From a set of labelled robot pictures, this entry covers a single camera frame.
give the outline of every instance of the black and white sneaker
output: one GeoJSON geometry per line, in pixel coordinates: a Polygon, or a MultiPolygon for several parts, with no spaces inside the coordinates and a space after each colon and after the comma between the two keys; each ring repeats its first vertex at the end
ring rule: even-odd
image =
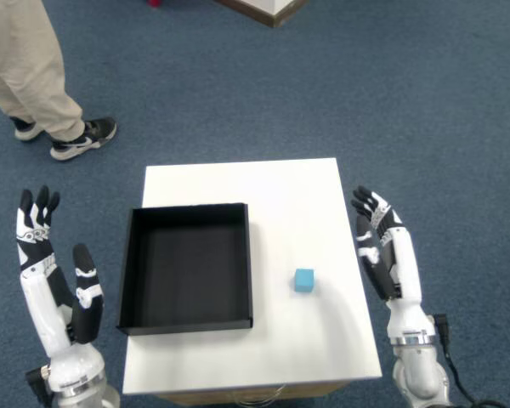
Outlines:
{"type": "Polygon", "coordinates": [[[90,149],[98,149],[116,134],[117,124],[111,117],[85,122],[85,131],[71,142],[53,140],[51,156],[56,160],[70,160],[90,149]]]}
{"type": "Polygon", "coordinates": [[[36,122],[27,123],[18,117],[13,116],[9,119],[11,119],[15,125],[15,137],[23,142],[33,140],[38,134],[43,132],[43,127],[38,125],[36,122]]]}

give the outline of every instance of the white tabletop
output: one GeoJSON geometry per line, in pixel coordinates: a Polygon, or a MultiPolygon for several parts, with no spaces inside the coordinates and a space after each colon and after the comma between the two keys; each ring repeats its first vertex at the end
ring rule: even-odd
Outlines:
{"type": "Polygon", "coordinates": [[[146,168],[143,207],[227,202],[248,205],[253,328],[129,337],[123,393],[380,377],[336,160],[146,168]]]}

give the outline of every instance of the small blue block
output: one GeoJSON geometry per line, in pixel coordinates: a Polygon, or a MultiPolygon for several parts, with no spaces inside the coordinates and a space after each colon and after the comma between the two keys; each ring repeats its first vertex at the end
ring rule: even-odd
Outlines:
{"type": "Polygon", "coordinates": [[[314,270],[297,269],[295,272],[295,292],[312,292],[314,289],[314,270]]]}

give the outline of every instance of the open black box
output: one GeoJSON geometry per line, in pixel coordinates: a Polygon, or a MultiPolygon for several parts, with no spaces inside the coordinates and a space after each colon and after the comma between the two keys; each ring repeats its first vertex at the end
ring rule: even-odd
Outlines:
{"type": "Polygon", "coordinates": [[[119,310],[131,336],[252,327],[247,205],[133,209],[119,310]]]}

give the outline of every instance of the robotic hand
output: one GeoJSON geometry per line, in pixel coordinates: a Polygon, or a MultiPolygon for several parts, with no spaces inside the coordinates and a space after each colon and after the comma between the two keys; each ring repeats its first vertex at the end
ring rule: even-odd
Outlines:
{"type": "Polygon", "coordinates": [[[98,336],[104,306],[93,260],[83,244],[74,247],[75,297],[55,263],[49,231],[59,201],[59,194],[49,196],[46,186],[36,201],[29,190],[24,190],[17,210],[20,283],[51,360],[26,373],[26,379],[45,406],[52,405],[55,394],[61,407],[118,407],[118,393],[106,385],[104,360],[90,343],[98,336]]]}
{"type": "Polygon", "coordinates": [[[421,307],[410,233],[378,194],[360,186],[354,196],[358,254],[377,294],[391,310],[388,336],[398,358],[394,381],[412,408],[451,406],[448,377],[436,360],[434,321],[421,307]]]}

